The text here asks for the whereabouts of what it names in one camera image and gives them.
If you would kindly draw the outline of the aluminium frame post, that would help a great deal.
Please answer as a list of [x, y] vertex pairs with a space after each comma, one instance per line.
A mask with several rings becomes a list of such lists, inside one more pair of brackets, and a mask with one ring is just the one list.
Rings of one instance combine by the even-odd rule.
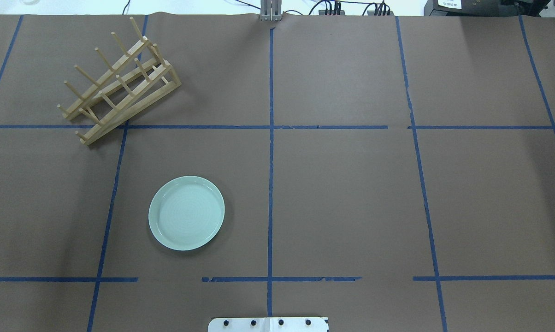
[[281, 0], [261, 0], [260, 1], [260, 20], [281, 21], [283, 16]]

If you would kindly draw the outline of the wooden dish rack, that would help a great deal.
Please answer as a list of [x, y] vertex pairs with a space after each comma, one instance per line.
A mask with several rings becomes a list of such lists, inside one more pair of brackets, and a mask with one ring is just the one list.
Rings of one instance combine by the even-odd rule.
[[117, 33], [111, 32], [122, 51], [122, 56], [115, 63], [109, 63], [98, 47], [94, 49], [107, 66], [100, 78], [92, 78], [79, 65], [74, 65], [90, 86], [81, 93], [67, 80], [63, 82], [77, 97], [67, 108], [57, 105], [63, 117], [73, 121], [82, 115], [93, 122], [92, 128], [85, 134], [75, 133], [85, 146], [109, 134], [182, 84], [176, 69], [161, 54], [158, 44], [147, 38], [134, 17], [129, 20], [138, 40], [133, 46], [126, 47]]

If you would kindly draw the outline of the black box device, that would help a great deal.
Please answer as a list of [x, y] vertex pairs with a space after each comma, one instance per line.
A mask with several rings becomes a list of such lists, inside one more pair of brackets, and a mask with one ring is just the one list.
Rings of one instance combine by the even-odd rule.
[[428, 0], [423, 15], [443, 17], [537, 17], [549, 0]]

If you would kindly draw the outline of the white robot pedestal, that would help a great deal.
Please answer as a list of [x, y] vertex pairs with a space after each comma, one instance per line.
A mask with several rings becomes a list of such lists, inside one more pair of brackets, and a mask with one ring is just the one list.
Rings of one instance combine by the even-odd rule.
[[234, 317], [215, 318], [208, 332], [328, 332], [325, 317]]

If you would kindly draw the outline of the light green plate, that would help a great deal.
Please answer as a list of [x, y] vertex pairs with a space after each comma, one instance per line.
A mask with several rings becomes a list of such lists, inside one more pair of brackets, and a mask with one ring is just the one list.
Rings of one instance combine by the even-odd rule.
[[211, 181], [198, 176], [182, 176], [164, 184], [148, 210], [154, 238], [177, 251], [195, 250], [210, 242], [224, 217], [222, 193]]

